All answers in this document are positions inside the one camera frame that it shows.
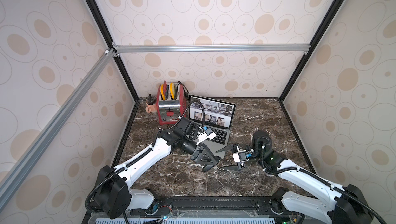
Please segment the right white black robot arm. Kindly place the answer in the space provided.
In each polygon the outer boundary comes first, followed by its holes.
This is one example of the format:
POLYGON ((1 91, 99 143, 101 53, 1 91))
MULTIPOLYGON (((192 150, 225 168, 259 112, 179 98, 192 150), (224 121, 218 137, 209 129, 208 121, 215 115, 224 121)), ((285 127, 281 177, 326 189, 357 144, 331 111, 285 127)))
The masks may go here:
POLYGON ((265 173, 287 180, 311 194, 307 197, 282 190, 279 197, 271 200, 274 213, 284 207, 326 224, 370 224, 374 219, 385 223, 368 205, 359 188, 352 184, 342 186, 303 169, 273 150, 272 139, 265 131, 254 132, 251 147, 240 149, 238 145, 231 144, 220 149, 221 152, 228 150, 233 152, 238 168, 256 160, 265 173))

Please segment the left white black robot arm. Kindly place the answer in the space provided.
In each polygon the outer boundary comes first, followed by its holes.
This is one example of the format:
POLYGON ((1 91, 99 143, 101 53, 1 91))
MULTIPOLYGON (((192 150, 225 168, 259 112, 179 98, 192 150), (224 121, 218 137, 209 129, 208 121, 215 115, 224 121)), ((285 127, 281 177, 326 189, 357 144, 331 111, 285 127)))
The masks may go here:
POLYGON ((131 159, 115 167, 104 166, 85 200, 85 208, 90 213, 105 213, 110 219, 126 216, 127 211, 135 209, 155 214, 159 208, 159 197, 149 189, 133 189, 134 183, 176 149, 189 154, 207 172, 220 160, 204 144, 205 140, 215 137, 215 132, 204 121, 196 124, 181 115, 173 126, 159 129, 153 142, 131 159))

